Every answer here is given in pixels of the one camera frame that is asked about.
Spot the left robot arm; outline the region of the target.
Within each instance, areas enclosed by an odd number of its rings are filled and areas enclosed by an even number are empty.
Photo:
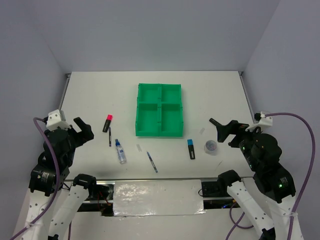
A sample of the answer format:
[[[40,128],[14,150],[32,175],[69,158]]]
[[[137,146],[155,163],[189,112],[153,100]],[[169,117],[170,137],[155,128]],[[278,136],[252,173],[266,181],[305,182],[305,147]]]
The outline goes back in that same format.
[[[44,138],[43,152],[30,174],[29,208],[22,240],[62,240],[65,235],[69,236],[73,218],[83,201],[97,196],[97,179],[80,173],[74,178],[64,202],[55,210],[76,148],[94,139],[90,125],[80,117],[73,121],[79,132],[56,115],[42,120],[47,129],[39,131]]]

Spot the blue pen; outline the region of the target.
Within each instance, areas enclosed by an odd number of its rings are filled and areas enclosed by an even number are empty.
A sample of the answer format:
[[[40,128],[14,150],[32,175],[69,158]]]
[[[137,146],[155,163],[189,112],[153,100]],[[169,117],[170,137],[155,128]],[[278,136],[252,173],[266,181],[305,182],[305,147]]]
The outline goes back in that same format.
[[[154,163],[154,161],[153,161],[150,153],[147,151],[146,154],[147,154],[147,156],[148,156],[148,158],[149,158],[149,161],[150,161],[150,163],[151,163],[151,165],[152,165],[155,173],[158,173],[158,169],[157,169],[157,167],[156,167],[156,165],[155,165],[155,163]]]

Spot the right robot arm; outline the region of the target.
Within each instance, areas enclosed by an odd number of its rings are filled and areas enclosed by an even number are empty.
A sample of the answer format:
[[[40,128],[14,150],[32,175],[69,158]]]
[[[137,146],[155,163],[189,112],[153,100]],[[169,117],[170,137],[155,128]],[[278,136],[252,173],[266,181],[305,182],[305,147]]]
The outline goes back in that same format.
[[[285,240],[290,229],[290,218],[296,200],[296,189],[291,174],[279,163],[282,150],[277,140],[264,133],[273,125],[273,119],[264,114],[256,123],[248,125],[231,120],[222,125],[210,118],[217,130],[217,141],[223,143],[228,136],[234,138],[228,145],[240,149],[253,180],[269,207],[267,216],[259,204],[248,193],[240,176],[234,170],[218,175],[217,190],[223,196],[230,195],[251,221],[261,240]]]

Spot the purple pen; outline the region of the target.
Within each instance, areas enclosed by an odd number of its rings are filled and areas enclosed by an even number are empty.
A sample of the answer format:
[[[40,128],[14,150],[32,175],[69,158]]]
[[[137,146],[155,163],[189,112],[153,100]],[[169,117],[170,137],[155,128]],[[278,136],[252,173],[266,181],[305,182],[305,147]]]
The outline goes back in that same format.
[[[108,128],[108,145],[109,147],[112,146],[112,133],[111,133],[111,127]]]

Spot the clear spray bottle blue cap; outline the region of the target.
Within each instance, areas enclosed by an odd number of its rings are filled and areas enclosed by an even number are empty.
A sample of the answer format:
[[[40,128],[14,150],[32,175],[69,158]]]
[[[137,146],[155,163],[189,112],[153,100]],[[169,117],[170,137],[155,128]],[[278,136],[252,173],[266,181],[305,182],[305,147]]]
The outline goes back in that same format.
[[[120,144],[118,139],[115,139],[115,148],[116,148],[116,151],[117,151],[117,157],[118,157],[118,160],[119,160],[120,164],[126,164],[127,163],[127,158],[125,156],[124,149],[123,149],[123,147]]]

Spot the blue-capped black highlighter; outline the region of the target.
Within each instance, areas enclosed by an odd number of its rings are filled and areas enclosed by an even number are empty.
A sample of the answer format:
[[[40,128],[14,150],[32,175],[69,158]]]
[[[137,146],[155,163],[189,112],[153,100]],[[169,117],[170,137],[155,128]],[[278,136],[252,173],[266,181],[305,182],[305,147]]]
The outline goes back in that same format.
[[[195,157],[195,150],[194,150],[194,144],[192,139],[187,140],[187,146],[188,146],[189,157],[191,160],[194,160],[196,157]]]

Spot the clear round container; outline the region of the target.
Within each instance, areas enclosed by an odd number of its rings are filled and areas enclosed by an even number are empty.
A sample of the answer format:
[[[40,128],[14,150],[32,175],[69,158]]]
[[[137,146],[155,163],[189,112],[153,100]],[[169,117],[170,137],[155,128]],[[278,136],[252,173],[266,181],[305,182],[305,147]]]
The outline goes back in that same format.
[[[204,151],[208,155],[215,156],[218,152],[218,146],[217,143],[214,140],[208,140],[206,141],[204,145]]]

